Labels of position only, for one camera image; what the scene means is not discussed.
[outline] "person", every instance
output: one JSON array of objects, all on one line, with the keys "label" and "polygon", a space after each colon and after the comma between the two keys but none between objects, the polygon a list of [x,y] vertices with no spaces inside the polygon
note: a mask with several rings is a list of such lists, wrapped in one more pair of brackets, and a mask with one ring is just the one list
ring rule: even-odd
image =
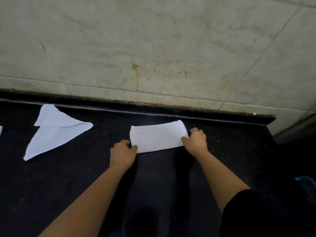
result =
[{"label": "person", "polygon": [[[185,149],[200,163],[222,212],[221,236],[296,236],[290,215],[276,202],[250,187],[216,159],[206,135],[191,129],[182,137]],[[110,167],[62,212],[40,237],[96,237],[116,188],[136,158],[137,146],[122,140],[111,148]]]}]

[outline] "person's left hand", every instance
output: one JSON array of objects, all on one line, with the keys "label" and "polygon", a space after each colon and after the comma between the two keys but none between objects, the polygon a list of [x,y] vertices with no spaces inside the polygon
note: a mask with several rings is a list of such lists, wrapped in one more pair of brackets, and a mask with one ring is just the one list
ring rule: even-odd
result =
[{"label": "person's left hand", "polygon": [[119,168],[122,171],[127,171],[134,163],[138,147],[136,145],[129,148],[128,140],[121,140],[116,143],[110,150],[110,167]]}]

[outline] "person's left arm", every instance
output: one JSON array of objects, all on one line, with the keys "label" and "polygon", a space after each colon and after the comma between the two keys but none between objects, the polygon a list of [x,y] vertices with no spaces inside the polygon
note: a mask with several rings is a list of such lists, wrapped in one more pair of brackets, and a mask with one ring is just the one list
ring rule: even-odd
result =
[{"label": "person's left arm", "polygon": [[135,161],[137,146],[122,140],[111,148],[110,167],[55,219],[39,237],[95,237],[115,190]]}]

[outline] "folded white cloth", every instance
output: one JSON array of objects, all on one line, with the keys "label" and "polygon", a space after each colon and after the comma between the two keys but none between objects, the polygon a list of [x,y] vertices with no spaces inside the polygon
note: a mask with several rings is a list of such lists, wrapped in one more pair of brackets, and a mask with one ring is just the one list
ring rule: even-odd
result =
[{"label": "folded white cloth", "polygon": [[183,146],[181,137],[189,137],[182,121],[161,125],[131,126],[130,139],[137,145],[137,153],[151,152]]},{"label": "folded white cloth", "polygon": [[39,126],[39,129],[27,146],[24,160],[67,143],[91,129],[93,124],[76,120],[59,111],[53,104],[44,104],[34,126]]}]

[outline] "black baseboard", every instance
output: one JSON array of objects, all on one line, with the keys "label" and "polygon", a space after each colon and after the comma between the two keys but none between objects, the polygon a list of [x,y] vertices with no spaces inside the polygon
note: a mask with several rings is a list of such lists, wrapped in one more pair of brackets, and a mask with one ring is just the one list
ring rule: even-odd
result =
[{"label": "black baseboard", "polygon": [[198,108],[188,108],[169,105],[156,105],[148,103],[138,103],[132,101],[117,101],[98,98],[86,98],[70,95],[43,94],[37,92],[27,92],[18,90],[0,89],[0,99],[2,101],[28,101],[34,103],[49,103],[62,105],[77,105],[94,108],[102,108],[117,111],[131,111],[141,113],[155,113],[163,115],[177,115],[192,118],[213,119],[232,122],[270,124],[275,120],[272,115],[253,115],[248,113],[207,110]]}]

